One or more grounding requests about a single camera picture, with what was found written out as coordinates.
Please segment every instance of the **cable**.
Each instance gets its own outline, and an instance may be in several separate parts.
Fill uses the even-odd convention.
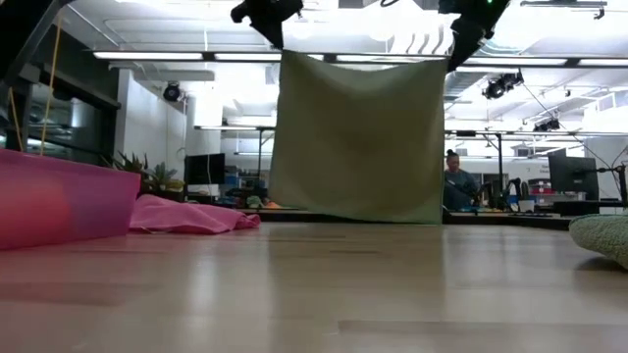
[[[22,133],[20,132],[20,124],[18,124],[18,111],[16,109],[16,99],[13,95],[13,87],[9,87],[9,101],[13,110],[13,121],[16,125],[16,134],[18,135],[18,143],[20,144],[20,152],[24,152],[24,144],[22,143]]]
[[[551,111],[546,108],[546,106],[541,103],[541,101],[539,100],[539,98],[537,98],[537,96],[532,93],[532,91],[530,90],[530,88],[528,88],[528,85],[525,82],[522,82],[521,85],[523,85],[526,90],[530,93],[530,95],[532,96],[532,98],[534,98],[534,100],[537,101],[537,103],[539,103],[539,105],[549,114],[550,117],[552,117],[553,119],[556,119],[556,121],[560,124],[560,127],[567,129],[559,120],[558,118],[551,113]],[[572,134],[571,137],[573,137],[576,141],[578,141],[578,143],[580,143],[580,145],[582,147],[584,147],[587,151],[589,151],[589,153],[591,153],[594,157],[596,157],[597,159],[599,159],[602,163],[604,163],[604,165],[609,168],[610,170],[612,170],[612,167],[604,160],[602,159],[602,157],[598,156],[591,148],[589,148],[587,145],[585,145],[585,143],[578,137],[576,137],[576,135]],[[617,176],[615,176],[614,172],[611,172],[612,174],[612,178],[613,180],[615,180],[615,186],[617,187],[617,191],[619,191],[619,193],[621,194],[621,188],[619,187],[619,183],[617,180]]]
[[[628,145],[627,145],[626,147],[624,147],[624,149],[622,149],[622,150],[619,152],[619,154],[617,155],[617,157],[615,157],[615,159],[614,159],[614,160],[612,160],[612,164],[611,164],[611,166],[612,166],[613,168],[615,168],[615,163],[617,163],[617,160],[618,160],[619,158],[621,158],[621,155],[622,155],[622,154],[624,154],[624,152],[627,152],[627,151],[628,151]]]
[[[181,132],[181,147],[177,150],[177,159],[181,160],[179,157],[179,152],[183,151],[183,160],[185,161],[185,154],[187,149],[185,148],[185,142],[187,140],[187,97],[183,100],[183,117],[184,121],[182,124],[182,132]]]
[[[50,114],[50,103],[52,102],[52,94],[55,90],[55,72],[57,70],[57,54],[59,54],[59,39],[61,38],[61,10],[57,14],[57,38],[55,39],[55,49],[52,53],[52,69],[50,71],[50,91],[48,92],[48,101],[46,102],[46,114],[43,118],[43,128],[41,130],[41,147],[39,148],[39,155],[43,156],[44,141],[46,139],[46,129],[48,127],[48,115]]]
[[[380,1],[380,6],[381,7],[388,7],[388,6],[392,6],[394,4],[396,4],[397,2],[399,2],[399,0],[391,0],[391,2],[387,3],[386,0],[381,0]]]

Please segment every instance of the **pink bin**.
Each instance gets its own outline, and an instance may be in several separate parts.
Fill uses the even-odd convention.
[[[0,149],[0,250],[129,230],[139,175]]]

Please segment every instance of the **person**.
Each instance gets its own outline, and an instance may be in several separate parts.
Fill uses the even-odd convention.
[[[449,210],[461,210],[471,206],[473,197],[478,192],[475,179],[460,169],[460,156],[452,150],[447,150],[446,163],[443,204]]]

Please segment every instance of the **computer monitor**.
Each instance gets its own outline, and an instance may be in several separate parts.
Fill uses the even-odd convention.
[[[586,192],[587,200],[599,200],[600,187],[595,158],[548,156],[548,159],[553,190]]]
[[[185,184],[224,184],[225,154],[185,157]]]

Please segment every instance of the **olive green cloth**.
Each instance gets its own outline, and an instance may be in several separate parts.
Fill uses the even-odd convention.
[[[628,270],[628,215],[590,215],[569,224],[578,246],[598,252]]]
[[[357,71],[284,51],[270,197],[363,221],[440,224],[446,61]]]

